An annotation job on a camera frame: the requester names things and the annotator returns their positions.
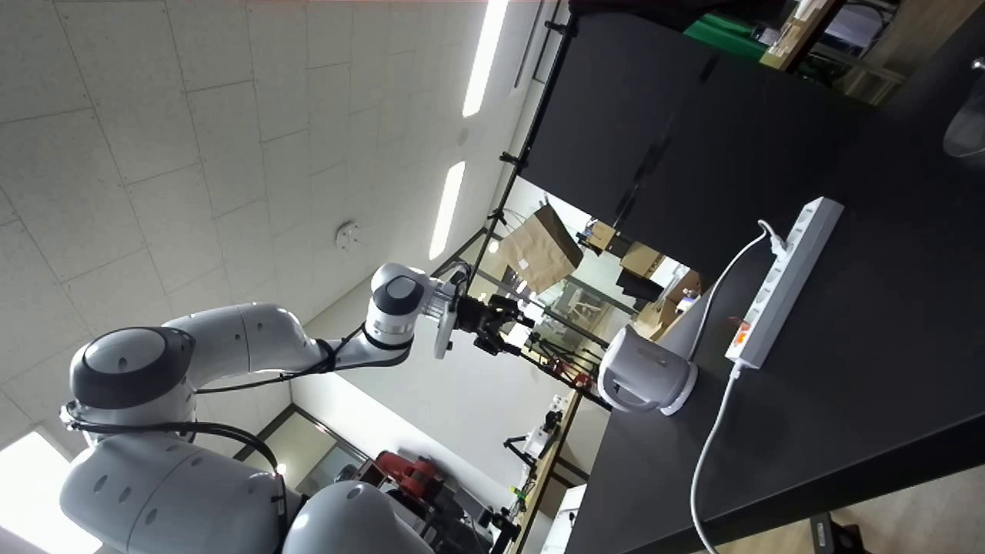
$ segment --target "ceiling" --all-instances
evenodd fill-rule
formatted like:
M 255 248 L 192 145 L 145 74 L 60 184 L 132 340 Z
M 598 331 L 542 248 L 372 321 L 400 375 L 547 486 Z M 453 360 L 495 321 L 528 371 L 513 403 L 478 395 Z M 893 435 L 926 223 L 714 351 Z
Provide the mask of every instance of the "ceiling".
M 457 161 L 466 242 L 528 98 L 532 10 L 512 6 L 463 120 L 480 0 L 3 0 L 0 447 L 34 426 L 71 444 L 64 366 L 104 330 L 228 303 L 308 321 L 383 263 L 430 267 Z

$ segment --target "power strip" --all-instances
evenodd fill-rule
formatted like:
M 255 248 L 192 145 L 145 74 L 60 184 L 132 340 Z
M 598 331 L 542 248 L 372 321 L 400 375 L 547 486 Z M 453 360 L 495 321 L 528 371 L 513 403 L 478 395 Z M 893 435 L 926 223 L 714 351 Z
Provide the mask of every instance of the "power strip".
M 749 369 L 762 369 L 774 343 L 787 321 L 813 264 L 819 263 L 845 207 L 819 197 L 808 204 L 776 257 L 758 300 L 749 306 L 727 358 Z

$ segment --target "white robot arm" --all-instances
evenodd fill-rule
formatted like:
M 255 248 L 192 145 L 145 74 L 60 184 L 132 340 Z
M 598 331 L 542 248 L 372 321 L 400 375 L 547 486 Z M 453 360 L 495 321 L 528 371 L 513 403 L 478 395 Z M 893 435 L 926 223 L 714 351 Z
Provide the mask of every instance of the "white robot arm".
M 200 431 L 266 444 L 224 426 L 192 420 L 195 395 L 228 375 L 277 378 L 405 360 L 417 321 L 436 321 L 436 358 L 457 327 L 468 270 L 433 281 L 383 264 L 370 282 L 365 322 L 339 343 L 308 340 L 275 306 L 215 307 L 162 327 L 127 327 L 84 344 L 71 360 L 71 399 L 61 415 L 86 431 L 61 510 L 116 550 L 272 554 L 272 550 L 428 550 L 383 492 L 339 482 L 299 510 L 275 471 L 253 471 L 195 447 Z

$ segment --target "white cable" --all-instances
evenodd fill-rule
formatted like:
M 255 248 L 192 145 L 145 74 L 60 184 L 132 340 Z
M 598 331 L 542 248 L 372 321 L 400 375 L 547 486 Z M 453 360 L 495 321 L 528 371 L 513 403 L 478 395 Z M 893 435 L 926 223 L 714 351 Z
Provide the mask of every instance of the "white cable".
M 714 444 L 714 435 L 727 415 L 727 406 L 729 406 L 729 397 L 732 397 L 732 386 L 739 383 L 741 375 L 741 364 L 732 366 L 729 371 L 729 383 L 727 383 L 727 391 L 719 395 L 719 403 L 716 403 L 716 415 L 714 415 L 714 426 L 703 444 L 703 452 L 699 452 L 699 463 L 695 463 L 695 471 L 691 475 L 691 492 L 686 492 L 686 505 L 691 505 L 691 522 L 695 526 L 699 540 L 703 540 L 703 548 L 705 554 L 714 554 L 714 545 L 708 543 L 705 529 L 703 529 L 703 516 L 699 516 L 699 482 L 703 482 L 703 468 L 705 468 L 705 460 L 708 460 L 708 450 Z
M 705 307 L 703 307 L 703 321 L 699 321 L 699 330 L 695 330 L 695 340 L 692 340 L 691 348 L 686 348 L 686 360 L 695 360 L 695 354 L 699 354 L 703 331 L 705 331 L 705 322 L 708 322 L 708 315 L 712 315 L 712 303 L 714 303 L 714 294 L 716 294 L 716 287 L 727 281 L 727 275 L 737 267 L 737 263 L 739 263 L 749 248 L 755 248 L 758 242 L 763 242 L 770 234 L 774 234 L 774 228 L 768 224 L 763 234 L 758 234 L 755 239 L 749 239 L 749 242 L 732 257 L 732 263 L 716 275 L 716 281 L 712 282 L 708 300 L 705 300 Z

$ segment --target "table surface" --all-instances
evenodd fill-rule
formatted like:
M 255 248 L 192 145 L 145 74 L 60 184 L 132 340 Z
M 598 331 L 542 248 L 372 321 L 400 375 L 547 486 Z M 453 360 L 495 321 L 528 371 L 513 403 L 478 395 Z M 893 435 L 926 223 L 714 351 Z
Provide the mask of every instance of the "table surface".
M 805 486 L 838 496 L 840 476 L 863 464 L 932 475 L 941 460 L 902 468 L 886 456 L 985 421 L 985 173 L 941 154 L 941 133 L 973 87 L 970 59 L 982 53 L 985 10 L 840 161 L 829 193 L 848 213 L 763 369 L 737 386 L 705 464 L 699 500 L 712 540 L 778 522 L 746 513 Z M 572 554 L 695 545 L 686 486 L 719 403 L 727 343 L 768 263 L 758 251 L 719 288 L 699 348 L 703 378 L 679 415 L 612 413 Z

